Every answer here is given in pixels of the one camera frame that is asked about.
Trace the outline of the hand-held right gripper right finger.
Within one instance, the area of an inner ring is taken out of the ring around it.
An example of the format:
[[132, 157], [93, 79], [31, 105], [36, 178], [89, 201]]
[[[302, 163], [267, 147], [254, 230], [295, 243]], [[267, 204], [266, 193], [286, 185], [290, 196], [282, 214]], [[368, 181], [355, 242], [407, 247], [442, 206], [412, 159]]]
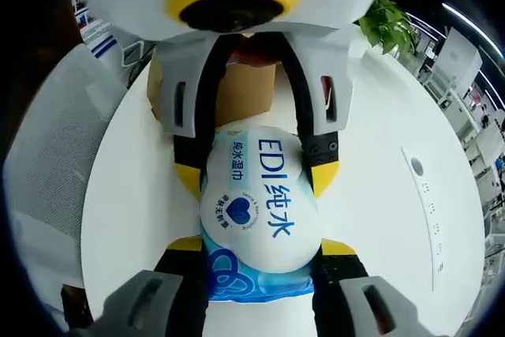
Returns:
[[354, 249], [324, 239], [310, 262], [318, 336], [418, 336], [416, 306], [388, 281], [370, 276]]

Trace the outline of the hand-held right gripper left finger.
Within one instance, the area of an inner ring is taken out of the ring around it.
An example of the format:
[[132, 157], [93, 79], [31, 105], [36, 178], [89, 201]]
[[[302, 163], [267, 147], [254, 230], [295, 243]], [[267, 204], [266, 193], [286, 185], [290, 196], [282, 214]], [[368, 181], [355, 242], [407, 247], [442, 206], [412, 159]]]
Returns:
[[66, 335], [202, 336], [207, 308], [208, 253], [201, 236], [184, 237], [110, 294], [97, 320]]

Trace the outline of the person's left hand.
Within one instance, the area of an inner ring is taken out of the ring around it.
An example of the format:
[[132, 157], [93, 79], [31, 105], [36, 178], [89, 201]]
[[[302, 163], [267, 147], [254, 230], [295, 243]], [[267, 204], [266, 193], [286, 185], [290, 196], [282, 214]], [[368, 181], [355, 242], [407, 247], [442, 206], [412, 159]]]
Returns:
[[244, 37], [228, 58], [228, 64], [252, 67], [272, 66], [280, 63], [279, 55], [266, 35]]

